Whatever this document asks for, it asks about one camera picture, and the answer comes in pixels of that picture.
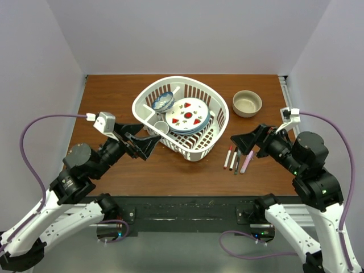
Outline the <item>pink highlighter pen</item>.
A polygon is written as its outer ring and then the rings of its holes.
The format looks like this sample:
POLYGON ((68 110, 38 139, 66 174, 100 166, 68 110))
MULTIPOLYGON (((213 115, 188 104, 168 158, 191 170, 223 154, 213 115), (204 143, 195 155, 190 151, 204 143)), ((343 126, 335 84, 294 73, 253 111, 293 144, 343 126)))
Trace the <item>pink highlighter pen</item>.
POLYGON ((248 165, 253 159, 253 157, 254 157, 254 152, 250 151, 249 154, 246 156, 245 161, 243 162, 239 173, 244 174, 246 172, 248 165))

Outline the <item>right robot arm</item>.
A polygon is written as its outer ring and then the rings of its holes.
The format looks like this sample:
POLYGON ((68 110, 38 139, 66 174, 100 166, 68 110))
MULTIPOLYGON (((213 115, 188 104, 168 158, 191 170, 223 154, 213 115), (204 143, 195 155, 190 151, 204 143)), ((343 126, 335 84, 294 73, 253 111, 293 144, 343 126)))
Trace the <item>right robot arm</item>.
POLYGON ((284 235, 303 264, 304 272, 363 272, 353 253, 346 228, 340 227, 344 197, 336 179, 325 167, 328 149, 316 133, 305 131, 291 142, 276 127, 259 125, 254 131, 230 138, 247 155, 259 147, 257 158, 270 156, 293 174, 292 185, 316 229, 313 239, 273 194, 255 200, 253 216, 284 235))

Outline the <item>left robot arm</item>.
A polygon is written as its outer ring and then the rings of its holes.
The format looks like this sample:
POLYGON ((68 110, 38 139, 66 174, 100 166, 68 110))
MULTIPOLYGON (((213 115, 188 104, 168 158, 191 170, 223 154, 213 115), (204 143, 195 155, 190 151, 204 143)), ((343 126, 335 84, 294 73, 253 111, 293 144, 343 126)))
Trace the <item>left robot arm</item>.
POLYGON ((1 268, 23 272, 38 264, 62 239, 99 222, 112 223, 119 205, 108 193, 100 194, 63 220, 58 218, 83 200, 99 180, 125 154, 147 160, 160 135, 138 138, 141 124, 116 124, 113 137, 98 151, 86 143, 74 145, 63 159, 65 168, 50 184, 39 205, 21 222, 1 233, 1 268))

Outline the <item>white pen with black tip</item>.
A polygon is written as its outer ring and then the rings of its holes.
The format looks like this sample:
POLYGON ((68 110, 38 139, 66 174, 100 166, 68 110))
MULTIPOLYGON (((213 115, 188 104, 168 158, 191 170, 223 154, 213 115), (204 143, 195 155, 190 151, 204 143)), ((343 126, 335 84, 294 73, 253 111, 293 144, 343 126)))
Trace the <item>white pen with black tip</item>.
POLYGON ((237 153, 238 153, 238 147, 236 147, 234 149, 233 156, 232 156, 232 159, 231 159, 231 162, 230 162, 230 166, 229 166, 229 170, 230 171, 232 171, 233 168, 234 168, 234 164, 235 164, 235 159, 237 157, 237 153))

